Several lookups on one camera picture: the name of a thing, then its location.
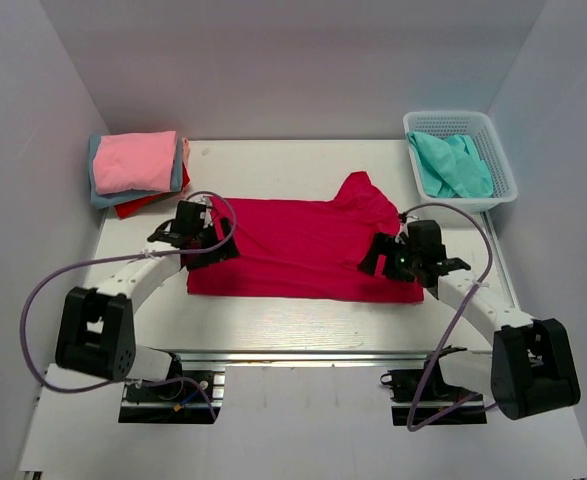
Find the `crimson red t shirt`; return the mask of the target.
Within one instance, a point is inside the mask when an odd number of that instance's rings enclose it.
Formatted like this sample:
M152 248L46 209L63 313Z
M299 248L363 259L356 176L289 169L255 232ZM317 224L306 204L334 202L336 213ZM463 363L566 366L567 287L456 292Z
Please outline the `crimson red t shirt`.
M416 282L358 271L376 233L400 229L394 204L367 173L350 174L329 201L231 198L211 201L235 217L236 258L189 272L191 295L419 304Z

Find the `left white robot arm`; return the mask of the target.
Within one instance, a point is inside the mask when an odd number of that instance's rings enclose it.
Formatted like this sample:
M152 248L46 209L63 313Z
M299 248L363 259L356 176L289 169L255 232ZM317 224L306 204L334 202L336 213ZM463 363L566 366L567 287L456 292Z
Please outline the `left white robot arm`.
M212 203L184 200L175 216L147 237L145 249L92 288L67 294L55 361L111 382L139 381L161 398L172 399L184 387L177 355L137 343L134 315L165 281L239 256L234 241L237 216L227 201L222 215Z

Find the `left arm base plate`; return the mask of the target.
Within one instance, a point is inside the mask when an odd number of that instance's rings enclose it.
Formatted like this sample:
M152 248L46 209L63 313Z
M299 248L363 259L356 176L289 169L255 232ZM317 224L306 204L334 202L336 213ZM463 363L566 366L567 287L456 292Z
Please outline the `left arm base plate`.
M170 378L188 377L168 385L127 385L122 394L118 422L121 424L213 425L220 414L225 369L215 362L197 361L173 353Z

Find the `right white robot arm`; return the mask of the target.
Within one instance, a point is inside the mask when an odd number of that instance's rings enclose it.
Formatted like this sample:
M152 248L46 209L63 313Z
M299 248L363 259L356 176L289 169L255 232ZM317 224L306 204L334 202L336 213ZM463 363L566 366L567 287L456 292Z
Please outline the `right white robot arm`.
M395 236L376 233L358 269L368 275L380 269L391 280L416 281L454 309L455 321L465 319L491 346L490 354L482 355L441 339L427 356L420 378L391 376L387 384L394 398L412 400L410 430L441 417L415 419L423 395L447 401L452 408L487 396L511 420L579 403L581 390L564 325L508 305L467 262L448 256L435 221L413 221Z

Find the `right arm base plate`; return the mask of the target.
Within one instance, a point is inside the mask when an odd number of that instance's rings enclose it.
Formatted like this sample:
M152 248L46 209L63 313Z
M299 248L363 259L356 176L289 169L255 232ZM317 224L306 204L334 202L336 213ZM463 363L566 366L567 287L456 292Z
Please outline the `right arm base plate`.
M391 392L391 416L395 427L407 425L410 406L427 363L428 358L419 361L416 368L388 370L380 376L380 384ZM462 387L447 385L443 380L440 367L436 365L416 407L413 424L417 425L427 420L470 394L470 391ZM481 394L476 394L452 413L435 420L432 426L484 425L486 423L487 412L484 398Z

